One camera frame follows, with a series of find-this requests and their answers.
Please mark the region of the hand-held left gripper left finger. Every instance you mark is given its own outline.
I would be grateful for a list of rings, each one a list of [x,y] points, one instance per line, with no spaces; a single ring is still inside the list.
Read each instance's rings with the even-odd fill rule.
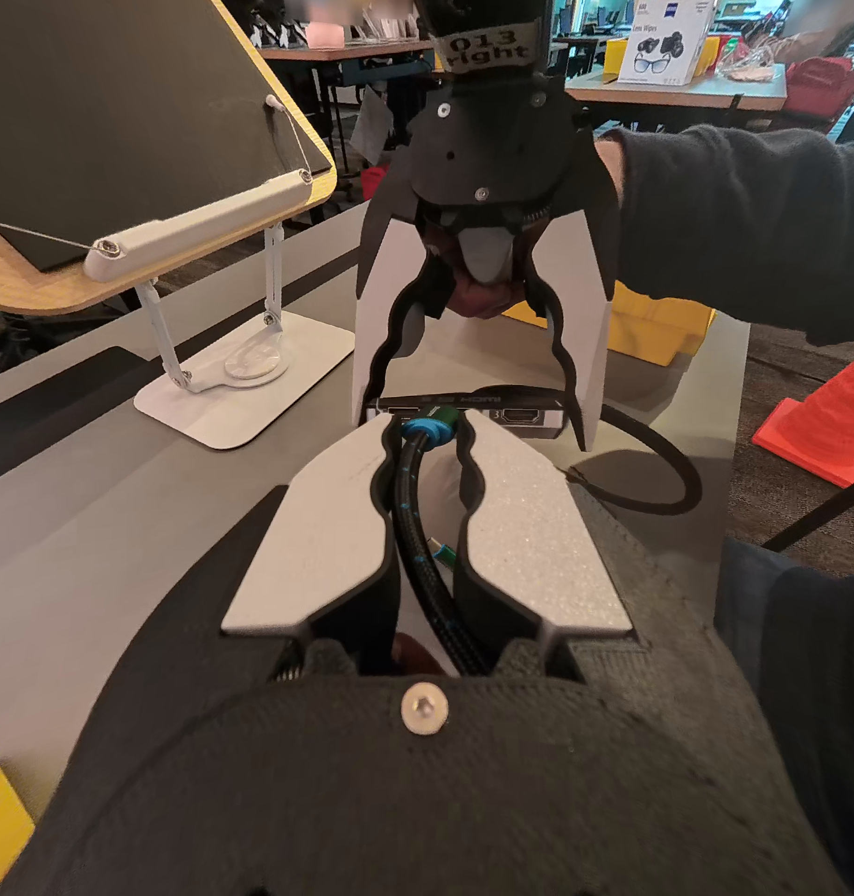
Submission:
[[[399,612],[391,520],[400,421],[354,429],[291,480],[222,620],[226,635],[360,649]]]

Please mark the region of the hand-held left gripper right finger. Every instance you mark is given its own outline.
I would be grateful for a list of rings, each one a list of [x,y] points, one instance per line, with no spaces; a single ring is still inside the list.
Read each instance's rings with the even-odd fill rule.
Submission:
[[[549,658],[570,639],[631,636],[630,616],[555,465],[476,410],[459,419],[456,456],[465,515],[455,605],[478,643],[500,655],[527,639]]]

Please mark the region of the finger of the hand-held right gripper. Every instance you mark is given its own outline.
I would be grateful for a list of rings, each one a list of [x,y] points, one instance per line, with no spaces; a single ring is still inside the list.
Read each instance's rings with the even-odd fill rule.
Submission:
[[[414,224],[390,218],[364,285],[354,329],[352,424],[384,390],[389,362],[416,350],[426,316],[439,319],[455,286],[447,260],[429,251]]]
[[[555,385],[582,451],[600,422],[611,298],[583,210],[530,220],[516,245],[519,303],[545,320]]]

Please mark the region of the black hdmi switch box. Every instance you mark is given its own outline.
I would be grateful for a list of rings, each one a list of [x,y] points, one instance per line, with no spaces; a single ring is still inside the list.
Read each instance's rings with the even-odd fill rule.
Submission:
[[[436,406],[455,407],[459,411],[478,410],[524,439],[555,439],[569,426],[563,392],[526,385],[487,386],[469,393],[377,398],[365,405],[361,422],[373,419],[378,413],[393,414],[404,421],[415,420],[421,417],[422,411]],[[666,462],[682,482],[683,497],[673,503],[657,503],[619,496],[591,483],[574,468],[565,472],[570,483],[581,485],[597,500],[648,515],[681,516],[700,504],[703,496],[700,474],[676,446],[647,424],[608,404],[601,408],[601,420],[641,442]]]

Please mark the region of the person's right forearm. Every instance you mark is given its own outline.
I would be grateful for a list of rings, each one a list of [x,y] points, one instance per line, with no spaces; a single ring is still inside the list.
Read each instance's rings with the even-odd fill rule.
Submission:
[[[612,132],[627,162],[620,282],[816,346],[854,342],[854,141],[803,129]]]

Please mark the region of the person's right hand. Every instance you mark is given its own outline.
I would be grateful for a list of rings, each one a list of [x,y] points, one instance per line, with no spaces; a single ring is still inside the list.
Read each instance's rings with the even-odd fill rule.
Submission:
[[[623,142],[616,132],[609,132],[597,138],[594,146],[599,159],[604,164],[612,180],[617,196],[617,204],[622,208],[627,175],[627,162]]]

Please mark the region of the wooden table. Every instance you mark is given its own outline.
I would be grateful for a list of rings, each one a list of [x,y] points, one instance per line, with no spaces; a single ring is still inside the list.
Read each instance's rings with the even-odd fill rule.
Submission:
[[[765,131],[787,99],[785,67],[775,64],[767,83],[741,83],[708,72],[682,86],[607,83],[601,70],[568,80],[567,93],[586,121],[604,132],[612,122],[639,132],[679,133],[708,124]]]

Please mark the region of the white printed box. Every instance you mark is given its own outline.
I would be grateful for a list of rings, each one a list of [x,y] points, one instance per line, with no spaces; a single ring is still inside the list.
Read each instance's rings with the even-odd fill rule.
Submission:
[[[689,84],[716,8],[716,1],[636,1],[618,82]]]

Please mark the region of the orange cone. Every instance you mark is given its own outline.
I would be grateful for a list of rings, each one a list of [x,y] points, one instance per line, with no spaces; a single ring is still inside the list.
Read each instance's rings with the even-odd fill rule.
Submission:
[[[803,401],[783,399],[752,443],[837,487],[854,484],[854,361]]]

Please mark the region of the black office chair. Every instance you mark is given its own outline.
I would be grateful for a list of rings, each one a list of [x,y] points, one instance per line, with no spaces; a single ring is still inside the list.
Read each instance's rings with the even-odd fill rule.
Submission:
[[[782,553],[852,508],[854,508],[854,483],[775,534],[762,545],[762,548]]]

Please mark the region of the red bag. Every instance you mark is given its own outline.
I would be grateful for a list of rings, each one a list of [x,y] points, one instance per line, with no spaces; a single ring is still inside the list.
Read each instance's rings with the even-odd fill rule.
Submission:
[[[814,57],[785,70],[784,115],[833,125],[854,99],[854,62],[847,57]]]

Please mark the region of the grey panel with wooden rim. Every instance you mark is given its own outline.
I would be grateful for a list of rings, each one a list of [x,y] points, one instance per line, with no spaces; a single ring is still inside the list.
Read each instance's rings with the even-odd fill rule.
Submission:
[[[292,203],[96,282],[100,238],[309,170]],[[336,185],[324,141],[224,2],[0,2],[0,311],[97,304]]]

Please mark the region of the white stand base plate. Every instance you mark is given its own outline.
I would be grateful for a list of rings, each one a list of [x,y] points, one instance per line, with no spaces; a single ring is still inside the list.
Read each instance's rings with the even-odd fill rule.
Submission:
[[[267,331],[257,315],[183,363],[193,392],[164,374],[142,387],[133,405],[142,414],[217,451],[253,441],[354,351],[354,333],[289,311],[271,359],[275,368],[258,379],[238,379],[227,361],[248,343],[264,345]]]

